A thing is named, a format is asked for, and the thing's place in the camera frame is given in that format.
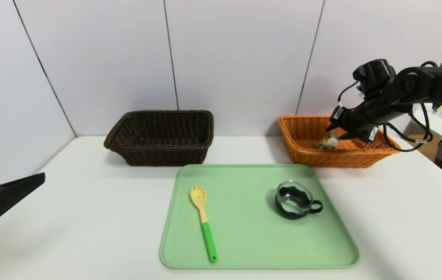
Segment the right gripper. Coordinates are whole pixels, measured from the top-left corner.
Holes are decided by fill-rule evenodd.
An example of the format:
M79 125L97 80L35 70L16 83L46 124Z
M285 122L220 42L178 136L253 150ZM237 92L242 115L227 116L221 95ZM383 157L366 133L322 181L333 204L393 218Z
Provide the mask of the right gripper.
M365 143L372 142L381 123L374 115L380 113L383 107L384 100L364 101L355 108L337 106L331 114L331 124L327 126L326 132L340 128L344 130L340 140L359 139Z

